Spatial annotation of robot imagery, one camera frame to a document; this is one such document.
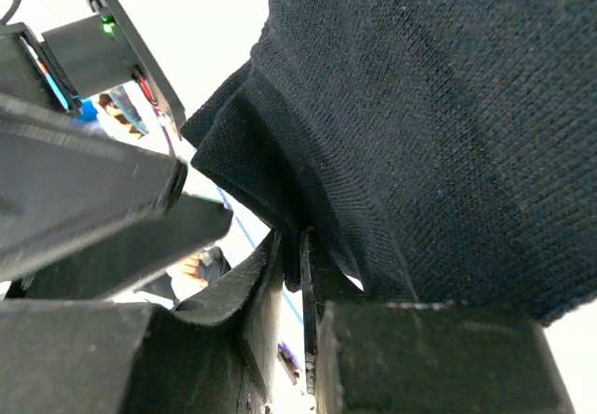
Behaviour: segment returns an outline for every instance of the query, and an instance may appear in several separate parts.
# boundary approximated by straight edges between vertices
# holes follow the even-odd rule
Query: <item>white surface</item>
[[[6,8],[9,2],[0,0],[0,7]],[[120,2],[188,112],[203,104],[246,61],[267,17],[267,0]],[[23,0],[14,21],[26,21],[40,33],[89,14],[84,0]],[[230,238],[237,243],[231,249],[240,251],[238,260],[248,251],[246,242],[238,232]],[[286,320],[291,316],[285,312]],[[577,412],[597,413],[597,305],[569,314],[547,334]]]

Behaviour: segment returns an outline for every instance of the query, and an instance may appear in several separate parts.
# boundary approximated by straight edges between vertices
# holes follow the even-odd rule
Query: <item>blue cable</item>
[[[224,201],[224,205],[226,205],[226,207],[228,207],[232,211],[232,213],[234,214],[234,211],[232,210],[232,205],[230,204],[230,201],[228,200],[228,198],[226,198],[226,194],[224,193],[224,191],[220,187],[217,187],[217,191],[220,193],[220,196],[222,197],[222,200]],[[253,241],[253,239],[249,235],[249,232],[246,230],[246,228],[244,227],[243,223],[241,222],[241,220],[240,220],[240,218],[238,217],[237,214],[234,214],[234,220],[236,220],[236,223],[241,228],[241,231],[243,232],[243,234],[246,237],[246,239],[249,240],[249,244],[251,244],[251,247],[254,250],[257,249],[257,245],[255,244],[255,242]],[[290,309],[297,316],[297,319],[300,322],[300,324],[303,325],[302,316],[300,315],[299,311],[297,310],[297,308],[292,303],[292,300],[290,300],[290,297],[286,293],[286,290],[284,290],[282,292],[282,294],[284,295],[284,299],[286,300],[286,302],[288,302],[288,305],[290,306]]]

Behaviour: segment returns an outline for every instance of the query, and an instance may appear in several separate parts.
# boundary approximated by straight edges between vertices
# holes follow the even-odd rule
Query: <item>knit fabric texture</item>
[[[597,294],[597,0],[270,0],[193,166],[380,300]]]

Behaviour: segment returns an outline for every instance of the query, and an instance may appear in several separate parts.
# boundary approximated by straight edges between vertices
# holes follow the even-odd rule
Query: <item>black cylinder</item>
[[[82,99],[131,80],[131,71],[100,15],[42,34],[46,47]]]

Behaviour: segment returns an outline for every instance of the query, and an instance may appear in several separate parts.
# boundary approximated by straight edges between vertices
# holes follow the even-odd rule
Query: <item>white background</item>
[[[0,0],[0,12],[9,2]],[[267,18],[268,0],[120,3],[190,115],[246,61]],[[84,0],[23,0],[14,21],[25,21],[41,33],[88,15]],[[597,305],[569,314],[547,334],[577,412],[597,413]]]

